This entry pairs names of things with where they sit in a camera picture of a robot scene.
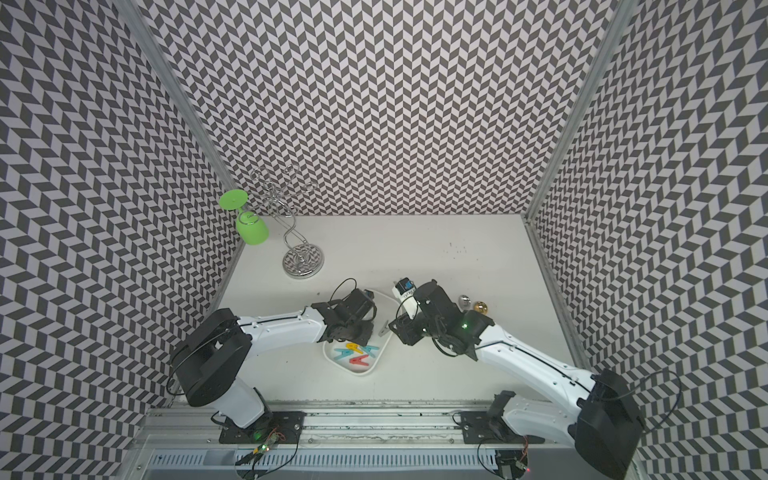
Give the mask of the teal clothespin bottom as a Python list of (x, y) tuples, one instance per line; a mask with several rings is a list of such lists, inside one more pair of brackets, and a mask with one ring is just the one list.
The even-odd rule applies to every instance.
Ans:
[(355, 354), (354, 350), (350, 350), (347, 348), (335, 349), (334, 352), (335, 352), (335, 356), (333, 357), (334, 361), (342, 361), (343, 359)]

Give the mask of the teal clothespin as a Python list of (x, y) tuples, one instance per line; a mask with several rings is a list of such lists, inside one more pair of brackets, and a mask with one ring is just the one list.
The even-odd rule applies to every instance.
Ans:
[(354, 350), (350, 350), (347, 348), (335, 349), (334, 352), (335, 352), (335, 356), (333, 357), (334, 361), (342, 361), (343, 359), (355, 354)]
[(361, 350), (365, 355), (369, 355), (370, 357), (376, 358), (377, 355), (380, 353), (380, 348), (377, 346), (361, 346)]

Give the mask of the white plastic storage box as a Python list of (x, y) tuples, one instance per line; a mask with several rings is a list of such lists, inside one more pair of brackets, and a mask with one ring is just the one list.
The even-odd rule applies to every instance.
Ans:
[(382, 360), (393, 338), (388, 324), (393, 320), (399, 305), (390, 293), (379, 290), (365, 290), (365, 293), (374, 303), (374, 307), (363, 317), (364, 323), (371, 326), (371, 337), (367, 344), (332, 341), (323, 346), (323, 355), (328, 362), (354, 376), (372, 373)]

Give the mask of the red clothespin bottom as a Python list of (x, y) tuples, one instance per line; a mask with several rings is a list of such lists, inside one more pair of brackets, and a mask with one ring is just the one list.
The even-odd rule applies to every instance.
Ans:
[(359, 355), (356, 357), (353, 357), (349, 360), (350, 365), (355, 365), (358, 367), (369, 367), (370, 364), (368, 363), (369, 356), (367, 354)]

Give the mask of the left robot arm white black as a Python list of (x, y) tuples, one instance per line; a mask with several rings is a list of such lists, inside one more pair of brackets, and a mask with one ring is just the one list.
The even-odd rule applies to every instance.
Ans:
[(170, 354), (170, 379), (192, 407), (212, 407), (228, 428), (261, 432), (271, 411), (258, 389), (239, 378), (257, 355), (300, 344), (331, 341), (364, 346), (377, 313), (374, 296), (355, 288), (341, 299), (316, 302), (291, 313), (248, 317), (221, 308)]

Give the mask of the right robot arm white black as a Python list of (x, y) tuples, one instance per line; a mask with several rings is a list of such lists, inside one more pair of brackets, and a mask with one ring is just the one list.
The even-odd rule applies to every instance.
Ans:
[(409, 278), (392, 292), (398, 312), (390, 330), (412, 346), (429, 338), (456, 356), (498, 368), (542, 395), (505, 394), (496, 416), (518, 436), (534, 436), (575, 449), (598, 473), (623, 479), (645, 433), (645, 420), (628, 382), (561, 362), (513, 336), (487, 315), (463, 310), (434, 280)]

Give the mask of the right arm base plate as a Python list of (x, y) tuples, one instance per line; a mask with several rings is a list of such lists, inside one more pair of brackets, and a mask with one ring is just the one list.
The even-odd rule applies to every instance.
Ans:
[(533, 444), (543, 444), (539, 437), (525, 438), (514, 433), (502, 420), (489, 417), (484, 411), (459, 411), (451, 416), (460, 430), (465, 444), (521, 444), (526, 441)]

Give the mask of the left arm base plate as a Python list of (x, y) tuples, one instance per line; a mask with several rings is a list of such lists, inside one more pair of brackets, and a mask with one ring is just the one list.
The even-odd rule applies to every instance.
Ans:
[(278, 444), (296, 444), (304, 427), (303, 411), (268, 412), (248, 427), (238, 427), (224, 418), (218, 442), (220, 444), (262, 445), (269, 435), (277, 436)]

